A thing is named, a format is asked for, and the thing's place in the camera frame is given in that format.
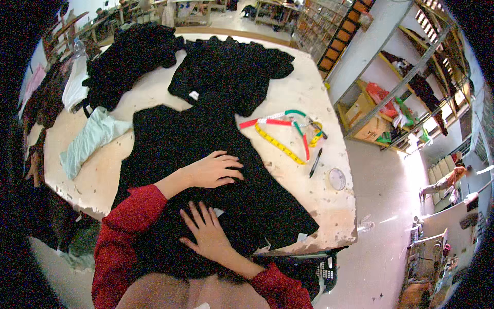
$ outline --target red plastic bag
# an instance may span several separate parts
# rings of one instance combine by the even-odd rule
[[[372,97],[376,105],[379,104],[389,94],[389,91],[382,89],[375,83],[368,83],[366,90]],[[394,108],[391,100],[389,100],[389,102],[386,103],[383,108],[381,108],[381,113],[391,118],[395,118],[396,116],[398,116],[398,112]]]

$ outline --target red sleeve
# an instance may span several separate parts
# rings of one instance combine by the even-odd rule
[[[129,190],[130,196],[103,218],[94,249],[92,299],[96,309],[115,308],[127,288],[136,256],[132,242],[158,219],[166,198],[151,184]]]
[[[313,309],[309,292],[302,289],[300,281],[282,274],[273,262],[250,284],[266,299],[271,309]]]

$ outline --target pink fabric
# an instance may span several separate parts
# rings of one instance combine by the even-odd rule
[[[33,91],[38,88],[45,76],[46,72],[44,71],[44,68],[41,66],[41,64],[38,63],[36,70],[34,71],[26,86],[26,92],[24,93],[24,97],[22,98],[22,105],[26,104]]]

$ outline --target person standing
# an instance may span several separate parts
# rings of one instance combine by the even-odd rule
[[[474,173],[475,171],[473,170],[473,167],[471,165],[467,166],[466,168],[463,166],[457,166],[454,168],[454,170],[450,173],[448,173],[446,176],[441,178],[439,181],[437,181],[435,184],[428,185],[425,188],[420,189],[420,199],[425,200],[425,195],[426,194],[434,194],[437,193],[441,190],[447,190],[451,186],[455,186],[456,183],[463,177],[463,176],[470,176]]]

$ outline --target pen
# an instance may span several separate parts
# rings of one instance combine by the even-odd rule
[[[312,175],[316,171],[316,167],[317,167],[317,164],[319,163],[319,158],[321,157],[322,153],[323,153],[323,149],[321,148],[321,149],[319,149],[319,153],[317,154],[316,162],[314,162],[314,165],[310,169],[309,178],[312,178]]]

